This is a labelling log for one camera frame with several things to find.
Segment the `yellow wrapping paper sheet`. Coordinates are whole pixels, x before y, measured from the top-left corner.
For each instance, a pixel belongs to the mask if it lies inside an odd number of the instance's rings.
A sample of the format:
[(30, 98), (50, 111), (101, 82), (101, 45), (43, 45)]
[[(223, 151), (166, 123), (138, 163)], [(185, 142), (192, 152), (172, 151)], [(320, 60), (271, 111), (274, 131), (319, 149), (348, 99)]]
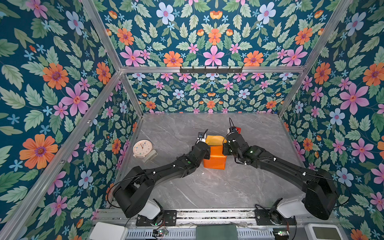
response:
[(224, 144), (227, 143), (223, 136), (208, 135), (205, 143), (211, 148), (210, 158), (204, 159), (203, 164), (206, 169), (225, 170), (227, 156), (223, 154)]

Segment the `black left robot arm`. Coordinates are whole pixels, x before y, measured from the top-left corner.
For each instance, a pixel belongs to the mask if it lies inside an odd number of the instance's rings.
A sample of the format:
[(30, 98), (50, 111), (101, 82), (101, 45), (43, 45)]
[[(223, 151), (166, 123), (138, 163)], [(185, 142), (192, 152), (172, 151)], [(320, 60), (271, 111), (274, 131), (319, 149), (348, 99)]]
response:
[(184, 178), (196, 171), (204, 159), (209, 159), (211, 147), (197, 142), (187, 154), (176, 158), (170, 164), (142, 169), (137, 166), (120, 181), (113, 190), (113, 197), (127, 218), (133, 217), (145, 207), (153, 189), (173, 179)]

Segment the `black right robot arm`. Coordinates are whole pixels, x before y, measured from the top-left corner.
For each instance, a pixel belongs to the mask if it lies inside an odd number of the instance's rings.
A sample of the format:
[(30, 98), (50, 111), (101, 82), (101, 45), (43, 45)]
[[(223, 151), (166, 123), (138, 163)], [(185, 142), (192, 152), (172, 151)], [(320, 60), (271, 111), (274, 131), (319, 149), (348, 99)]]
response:
[(232, 155), (241, 165), (272, 173), (302, 191), (296, 197), (275, 201), (269, 209), (274, 224), (302, 215), (312, 215), (320, 220), (330, 218), (340, 194), (329, 172), (307, 170), (276, 157), (262, 147), (249, 146), (235, 127), (228, 129), (223, 154)]

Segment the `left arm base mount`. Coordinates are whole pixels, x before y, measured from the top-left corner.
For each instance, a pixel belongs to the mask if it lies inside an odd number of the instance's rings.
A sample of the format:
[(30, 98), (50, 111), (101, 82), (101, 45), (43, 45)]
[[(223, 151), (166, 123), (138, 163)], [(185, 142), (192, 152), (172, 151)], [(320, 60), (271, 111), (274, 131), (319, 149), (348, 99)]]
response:
[(138, 213), (137, 227), (173, 227), (176, 225), (178, 212), (165, 210), (155, 202), (147, 202)]

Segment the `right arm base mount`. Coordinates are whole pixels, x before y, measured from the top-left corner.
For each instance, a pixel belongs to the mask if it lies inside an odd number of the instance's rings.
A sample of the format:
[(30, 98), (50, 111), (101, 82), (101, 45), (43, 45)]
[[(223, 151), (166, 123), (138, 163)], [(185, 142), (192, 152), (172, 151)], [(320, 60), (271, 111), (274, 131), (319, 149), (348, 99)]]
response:
[(284, 218), (276, 208), (267, 209), (259, 204), (255, 204), (255, 219), (259, 226), (295, 226), (297, 221), (294, 217)]

